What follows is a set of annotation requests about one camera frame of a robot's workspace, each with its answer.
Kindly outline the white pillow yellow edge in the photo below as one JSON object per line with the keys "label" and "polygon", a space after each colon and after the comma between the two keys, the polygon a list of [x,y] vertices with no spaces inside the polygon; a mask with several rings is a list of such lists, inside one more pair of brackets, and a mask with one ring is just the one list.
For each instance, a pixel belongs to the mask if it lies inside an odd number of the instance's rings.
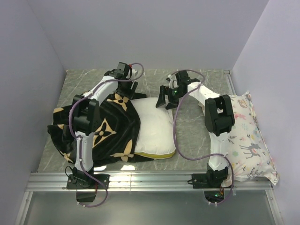
{"label": "white pillow yellow edge", "polygon": [[176,147],[173,141],[173,112],[156,108],[157,97],[132,100],[140,118],[140,131],[135,154],[150,159],[171,158]]}

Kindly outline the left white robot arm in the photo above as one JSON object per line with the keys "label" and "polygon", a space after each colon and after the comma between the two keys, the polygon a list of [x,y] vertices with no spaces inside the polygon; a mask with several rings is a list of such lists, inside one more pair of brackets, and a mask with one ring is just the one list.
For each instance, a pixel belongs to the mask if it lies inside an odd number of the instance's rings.
{"label": "left white robot arm", "polygon": [[71,135],[76,139],[76,161],[72,169],[73,179],[83,188],[93,186],[93,136],[101,125],[99,106],[121,83],[134,83],[132,66],[119,62],[116,69],[108,72],[102,80],[87,93],[73,98],[69,112],[68,125]]}

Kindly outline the black floral pillowcase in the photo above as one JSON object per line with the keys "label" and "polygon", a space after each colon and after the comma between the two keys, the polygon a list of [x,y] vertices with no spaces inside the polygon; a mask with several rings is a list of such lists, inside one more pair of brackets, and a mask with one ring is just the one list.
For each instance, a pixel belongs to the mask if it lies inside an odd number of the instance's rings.
{"label": "black floral pillowcase", "polygon": [[[76,161],[76,140],[68,126],[70,105],[56,108],[53,124],[47,127],[48,134],[58,152],[69,162]],[[111,94],[99,107],[101,125],[93,137],[94,166],[103,166],[125,161],[147,162],[150,158],[137,155],[135,147],[141,121],[129,98]]]}

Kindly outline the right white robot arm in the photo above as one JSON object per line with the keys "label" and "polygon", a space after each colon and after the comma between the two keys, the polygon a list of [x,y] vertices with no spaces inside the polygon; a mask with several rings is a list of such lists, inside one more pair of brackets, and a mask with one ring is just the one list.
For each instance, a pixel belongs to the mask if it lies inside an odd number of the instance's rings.
{"label": "right white robot arm", "polygon": [[190,78],[187,70],[179,70],[167,78],[169,84],[159,87],[156,107],[179,110],[187,96],[195,98],[204,107],[204,123],[210,135],[210,155],[207,172],[199,182],[204,188],[218,188],[227,179],[231,165],[225,145],[235,124],[233,107],[228,95],[220,95],[205,87],[197,78]]}

